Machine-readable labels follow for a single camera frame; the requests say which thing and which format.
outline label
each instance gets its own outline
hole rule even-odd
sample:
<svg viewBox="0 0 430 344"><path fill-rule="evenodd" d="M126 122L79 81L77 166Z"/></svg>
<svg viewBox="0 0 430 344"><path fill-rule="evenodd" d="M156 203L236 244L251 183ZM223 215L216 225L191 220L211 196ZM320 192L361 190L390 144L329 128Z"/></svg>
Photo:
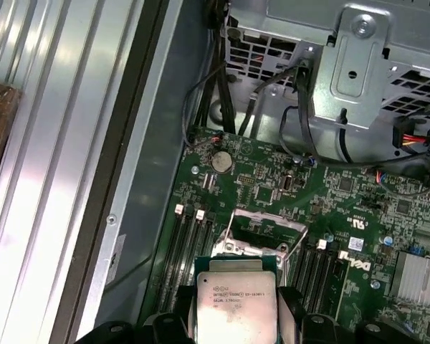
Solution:
<svg viewBox="0 0 430 344"><path fill-rule="evenodd" d="M349 257L349 252L339 251L338 255L339 259L344 259L350 262L350 267L355 267L356 269L363 269L365 271L370 271L371 263L370 262L362 262L359 259Z"/></svg>
<svg viewBox="0 0 430 344"><path fill-rule="evenodd" d="M355 238L351 236L349 239L349 249L353 249L354 251L361 252L363 249L364 239Z"/></svg>
<svg viewBox="0 0 430 344"><path fill-rule="evenodd" d="M116 270L118 269L118 264L120 262L121 252L124 246L124 240L126 239L126 234L120 235L116 239L115 248L113 250L112 259L110 260L110 267L108 268L107 279L105 280L105 285L112 282L116 276Z"/></svg>

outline ram slot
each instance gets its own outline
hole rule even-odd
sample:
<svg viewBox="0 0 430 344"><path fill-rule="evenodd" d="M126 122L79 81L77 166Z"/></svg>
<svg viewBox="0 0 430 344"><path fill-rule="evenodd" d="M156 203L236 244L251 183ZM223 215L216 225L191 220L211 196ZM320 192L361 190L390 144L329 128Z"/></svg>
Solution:
<svg viewBox="0 0 430 344"><path fill-rule="evenodd" d="M305 291L302 293L304 295L303 307L308 312L313 312L315 298L322 287L319 284L319 277L322 272L323 265L325 265L325 255L321 252L316 252L314 261L312 262L312 270L309 280L307 281Z"/></svg>
<svg viewBox="0 0 430 344"><path fill-rule="evenodd" d="M171 264L172 254L173 250L171 249L173 247L173 243L177 240L178 233L180 232L181 222L182 222L183 216L181 214L175 214L175 221L173 223L172 227L172 233L171 233L171 240L169 241L169 248L166 252L166 258L164 259L164 268L163 272L161 274L161 280L159 282L159 291L158 296L155 299L155 304L153 306L153 311L158 312L160 307L160 300L162 300L162 296L165 293L165 281L166 281L166 273L168 271L168 268Z"/></svg>
<svg viewBox="0 0 430 344"><path fill-rule="evenodd" d="M185 257L183 258L184 266L183 267L183 274L180 278L179 285L189 285L189 277L191 270L194 265L194 258L196 256L196 248L198 246L198 243L201 241L201 236L203 236L203 232L205 229L205 226L201 225L200 223L197 223L194 227L193 233L191 233L190 238L188 239L188 249L185 250Z"/></svg>
<svg viewBox="0 0 430 344"><path fill-rule="evenodd" d="M310 274L312 273L314 258L316 252L313 250L307 250L304 252L302 266L298 272L296 289L304 296L306 291L307 283L309 283Z"/></svg>
<svg viewBox="0 0 430 344"><path fill-rule="evenodd" d="M202 240L201 245L201 256L210 256L212 252L212 245L211 245L211 239L212 239L212 228L214 226L214 222L211 219L208 219L206 221L206 230L204 232L204 238Z"/></svg>
<svg viewBox="0 0 430 344"><path fill-rule="evenodd" d="M191 223L192 215L186 214L181 221L181 225L174 231L168 248L168 259L166 257L165 268L163 271L163 279L161 281L160 292L158 294L158 311L165 312L166 301L171 288L170 281L173 279L174 274L177 273L177 269L180 269L179 257L183 248L184 237L188 231L188 227Z"/></svg>
<svg viewBox="0 0 430 344"><path fill-rule="evenodd" d="M169 275L169 279L166 281L168 293L166 295L166 301L164 302L163 311L171 311L179 282L181 281L182 274L185 270L183 263L185 263L185 259L187 257L187 248L191 244L191 240L193 239L198 227L199 223L196 222L196 217L192 218L189 228L184 231L183 238L179 242L175 265Z"/></svg>
<svg viewBox="0 0 430 344"><path fill-rule="evenodd" d="M328 291L328 283L330 281L331 272L333 267L335 266L335 258L330 255L323 255L322 266L319 268L320 274L318 275L320 278L316 283L319 285L319 288L316 290L316 295L314 296L313 304L312 304L312 312L320 312L321 308L326 302L326 292Z"/></svg>

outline capacitor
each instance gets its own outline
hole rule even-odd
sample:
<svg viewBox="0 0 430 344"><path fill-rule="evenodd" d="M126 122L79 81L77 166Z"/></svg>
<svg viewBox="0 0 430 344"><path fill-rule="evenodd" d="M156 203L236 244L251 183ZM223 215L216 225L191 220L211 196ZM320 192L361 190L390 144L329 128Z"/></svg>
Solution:
<svg viewBox="0 0 430 344"><path fill-rule="evenodd" d="M335 240L335 236L330 233L323 234L323 239L326 240L326 242L333 242Z"/></svg>
<svg viewBox="0 0 430 344"><path fill-rule="evenodd" d="M388 247L393 246L393 238L389 235L384 235L379 237L379 242Z"/></svg>

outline screw hole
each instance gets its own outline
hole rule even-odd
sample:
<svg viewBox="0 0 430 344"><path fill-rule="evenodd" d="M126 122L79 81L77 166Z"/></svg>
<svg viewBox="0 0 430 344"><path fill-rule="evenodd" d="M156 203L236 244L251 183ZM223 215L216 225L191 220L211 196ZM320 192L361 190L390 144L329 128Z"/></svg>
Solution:
<svg viewBox="0 0 430 344"><path fill-rule="evenodd" d="M112 333L121 332L122 330L123 330L123 326L119 326L119 325L112 326L110 328L110 332Z"/></svg>

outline metal side panel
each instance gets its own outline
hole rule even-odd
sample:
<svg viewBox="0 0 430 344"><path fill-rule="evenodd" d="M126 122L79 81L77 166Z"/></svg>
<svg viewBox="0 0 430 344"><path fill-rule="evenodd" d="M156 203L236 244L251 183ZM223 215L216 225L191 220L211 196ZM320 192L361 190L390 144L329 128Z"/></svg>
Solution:
<svg viewBox="0 0 430 344"><path fill-rule="evenodd" d="M141 0L0 0L0 343L47 343Z"/></svg>
<svg viewBox="0 0 430 344"><path fill-rule="evenodd" d="M102 223L105 231L78 338L110 320L138 321L181 157L183 98L210 61L202 4L169 1L109 217Z"/></svg>

